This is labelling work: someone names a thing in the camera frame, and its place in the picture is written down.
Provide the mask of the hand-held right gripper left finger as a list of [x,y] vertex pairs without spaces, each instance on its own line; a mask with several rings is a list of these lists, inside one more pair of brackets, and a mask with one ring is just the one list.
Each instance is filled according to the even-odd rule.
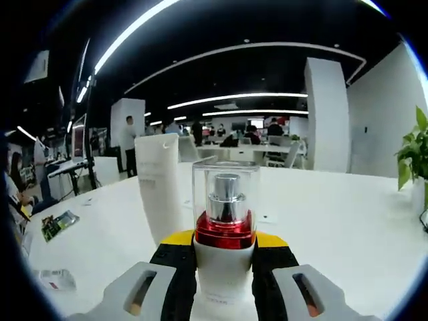
[[104,290],[102,301],[68,320],[189,320],[196,294],[192,230],[162,240],[149,262],[138,262]]

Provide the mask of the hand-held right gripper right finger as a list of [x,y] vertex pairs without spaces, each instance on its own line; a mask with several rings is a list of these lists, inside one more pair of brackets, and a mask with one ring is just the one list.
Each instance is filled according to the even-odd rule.
[[353,310],[340,287],[300,265],[278,236],[258,232],[251,263],[259,320],[378,320]]

